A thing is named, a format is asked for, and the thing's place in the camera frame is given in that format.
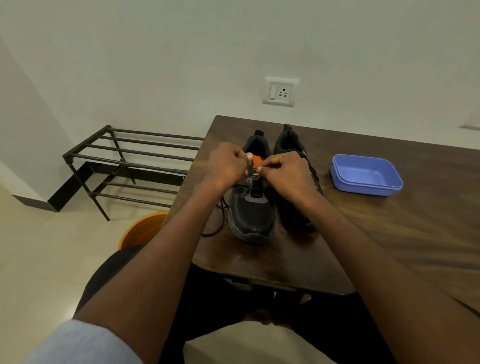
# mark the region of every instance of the orange bucket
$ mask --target orange bucket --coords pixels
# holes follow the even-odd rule
[[[167,214],[166,211],[155,212],[136,221],[121,237],[117,250],[146,245],[162,229]]]

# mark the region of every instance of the switch plate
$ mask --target switch plate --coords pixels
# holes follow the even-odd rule
[[[295,104],[295,96],[300,80],[265,77],[262,87],[264,104],[281,105],[292,107]]]

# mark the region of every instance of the blue plastic container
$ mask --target blue plastic container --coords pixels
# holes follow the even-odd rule
[[[389,196],[403,181],[386,159],[337,154],[330,167],[335,187],[356,194]]]

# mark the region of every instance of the hand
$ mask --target hand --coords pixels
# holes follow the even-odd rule
[[[251,165],[252,153],[243,150],[232,143],[221,143],[217,149],[212,150],[208,159],[207,177],[220,184],[226,192],[231,186],[248,175],[247,167]]]
[[[257,167],[257,173],[264,177],[276,191],[291,203],[298,203],[302,197],[317,193],[308,161],[297,152],[276,154],[268,157]]]

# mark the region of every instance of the dark brown table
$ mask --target dark brown table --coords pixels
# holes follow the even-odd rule
[[[273,148],[282,124],[216,116],[168,214],[202,180],[210,151],[228,141],[243,146],[256,129]],[[480,310],[480,150],[295,126],[317,170],[325,197],[395,258],[449,295]],[[389,197],[338,191],[329,172],[335,154],[391,161],[403,179]],[[221,223],[216,208],[205,228]],[[228,223],[201,238],[193,262],[204,269],[264,285],[346,294],[354,291],[318,233],[292,234],[279,219],[273,239],[249,245]]]

